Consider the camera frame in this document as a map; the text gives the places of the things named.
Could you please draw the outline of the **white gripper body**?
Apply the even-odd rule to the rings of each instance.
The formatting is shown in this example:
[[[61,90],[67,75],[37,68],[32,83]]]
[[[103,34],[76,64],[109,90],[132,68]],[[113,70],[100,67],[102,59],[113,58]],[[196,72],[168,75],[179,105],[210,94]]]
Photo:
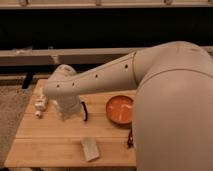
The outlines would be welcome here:
[[[59,98],[55,101],[55,106],[62,120],[67,120],[81,111],[81,101],[78,96]]]

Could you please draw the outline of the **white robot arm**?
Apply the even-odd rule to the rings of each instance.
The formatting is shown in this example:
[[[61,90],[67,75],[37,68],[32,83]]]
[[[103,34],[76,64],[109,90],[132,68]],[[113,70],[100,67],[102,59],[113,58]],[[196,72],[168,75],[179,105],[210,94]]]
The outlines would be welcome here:
[[[67,65],[49,77],[44,94],[71,96],[131,90],[137,171],[213,171],[213,58],[176,41],[130,53],[72,75]]]

